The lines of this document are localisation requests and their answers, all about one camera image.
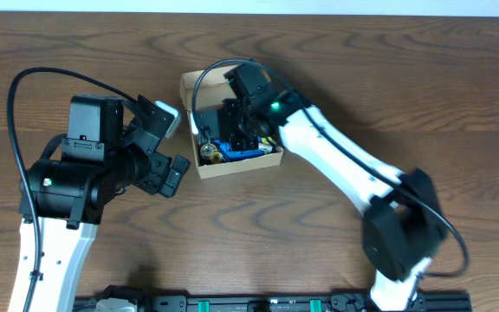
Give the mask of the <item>blue plastic stapler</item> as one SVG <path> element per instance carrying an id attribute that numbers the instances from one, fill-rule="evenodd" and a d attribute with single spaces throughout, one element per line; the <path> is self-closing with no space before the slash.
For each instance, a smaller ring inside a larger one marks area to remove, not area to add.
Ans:
<path id="1" fill-rule="evenodd" d="M 217 147 L 218 151 L 223 155 L 223 159 L 226 162 L 233 162 L 244 159 L 253 159 L 264 155 L 264 151 L 260 149 L 235 151 L 232 149 L 229 142 L 221 142 L 219 140 L 215 140 L 213 144 Z"/>

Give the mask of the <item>yellow highlighter pen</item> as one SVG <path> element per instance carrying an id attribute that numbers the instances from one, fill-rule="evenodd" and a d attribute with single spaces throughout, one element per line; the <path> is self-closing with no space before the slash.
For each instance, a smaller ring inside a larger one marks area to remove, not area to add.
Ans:
<path id="1" fill-rule="evenodd" d="M 258 148 L 263 151 L 264 154 L 276 153 L 277 144 L 270 137 L 262 137 L 258 140 Z"/>

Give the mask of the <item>correction tape dispenser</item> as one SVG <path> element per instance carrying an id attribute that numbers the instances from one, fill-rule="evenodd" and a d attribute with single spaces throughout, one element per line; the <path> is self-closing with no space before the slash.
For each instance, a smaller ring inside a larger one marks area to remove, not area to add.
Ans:
<path id="1" fill-rule="evenodd" d="M 220 164 L 230 161 L 224 151 L 216 143 L 204 143 L 200 147 L 199 153 L 202 159 L 208 160 L 212 164 Z"/>

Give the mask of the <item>brown cardboard box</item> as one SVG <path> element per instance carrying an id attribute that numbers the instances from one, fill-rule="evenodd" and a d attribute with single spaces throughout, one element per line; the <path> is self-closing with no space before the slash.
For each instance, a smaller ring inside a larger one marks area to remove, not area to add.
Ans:
<path id="1" fill-rule="evenodd" d="M 224 78 L 224 74 L 234 67 L 234 65 L 231 65 L 215 68 L 205 76 L 198 88 L 197 110 L 220 108 L 222 106 L 222 100 L 235 97 L 234 92 Z M 180 76 L 179 93 L 186 109 L 190 127 L 190 113 L 193 89 L 196 80 L 202 73 L 203 70 L 198 70 L 183 73 Z M 271 166 L 279 166 L 282 162 L 282 156 L 284 154 L 284 150 L 281 147 L 277 147 L 276 153 L 264 154 L 261 157 L 206 165 L 199 153 L 201 145 L 198 143 L 198 136 L 193 135 L 192 133 L 191 144 L 195 156 L 195 167 L 201 179 L 224 176 L 232 173 L 246 172 Z"/>

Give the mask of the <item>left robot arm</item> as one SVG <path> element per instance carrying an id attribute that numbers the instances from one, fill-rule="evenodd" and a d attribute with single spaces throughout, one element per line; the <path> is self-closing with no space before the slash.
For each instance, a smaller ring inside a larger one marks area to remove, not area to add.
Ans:
<path id="1" fill-rule="evenodd" d="M 9 309 L 70 311 L 82 266 L 106 204 L 130 186 L 170 198 L 190 167 L 167 157 L 159 143 L 172 136 L 181 115 L 162 101 L 140 96 L 137 116 L 123 123 L 129 101 L 77 94 L 68 131 L 55 138 L 21 184 L 20 260 Z"/>

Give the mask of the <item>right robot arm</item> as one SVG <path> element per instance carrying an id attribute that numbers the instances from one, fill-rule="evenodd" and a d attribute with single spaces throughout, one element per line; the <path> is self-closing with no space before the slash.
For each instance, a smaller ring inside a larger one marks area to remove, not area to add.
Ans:
<path id="1" fill-rule="evenodd" d="M 205 120 L 199 94 L 206 78 L 219 74 L 232 97 L 224 114 Z M 376 159 L 336 129 L 321 110 L 272 69 L 253 60 L 215 62 L 195 80 L 192 130 L 206 144 L 226 126 L 244 139 L 276 136 L 283 147 L 318 169 L 361 215 L 362 246 L 376 269 L 369 292 L 382 311 L 404 311 L 418 300 L 419 281 L 452 227 L 443 216 L 431 178 L 422 170 L 402 172 Z"/>

